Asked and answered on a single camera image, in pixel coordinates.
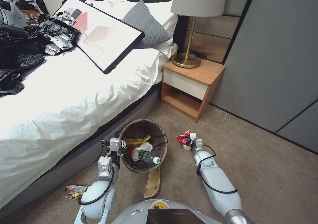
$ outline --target green bottle label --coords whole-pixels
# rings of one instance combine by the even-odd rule
[[[143,154],[146,152],[146,150],[141,150],[140,152],[139,152],[139,155],[138,155],[138,158],[140,159],[140,160],[142,160],[143,161]]]

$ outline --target lamp shade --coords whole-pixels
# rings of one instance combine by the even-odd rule
[[[222,15],[225,0],[173,0],[171,12],[194,17]]]

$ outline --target wicker trash can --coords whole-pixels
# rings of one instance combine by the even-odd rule
[[[164,161],[168,150],[168,139],[166,133],[161,126],[153,120],[139,119],[126,123],[122,128],[116,132],[116,137],[120,139],[128,138],[143,138],[150,135],[151,139],[148,140],[152,144],[152,153],[154,156],[160,158],[159,164],[147,164],[141,160],[134,162],[128,154],[123,157],[123,162],[130,171],[136,173],[148,173],[158,168]]]

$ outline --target nightstand drawer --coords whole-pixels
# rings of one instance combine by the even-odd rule
[[[173,86],[181,91],[184,91],[196,98],[203,100],[207,85],[196,82],[187,77],[181,76],[177,73],[165,69],[163,82]]]

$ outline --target knitted pillow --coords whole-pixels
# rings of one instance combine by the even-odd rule
[[[145,37],[137,44],[136,48],[153,48],[170,39],[170,35],[151,15],[143,0],[132,7],[122,21],[145,33]]]

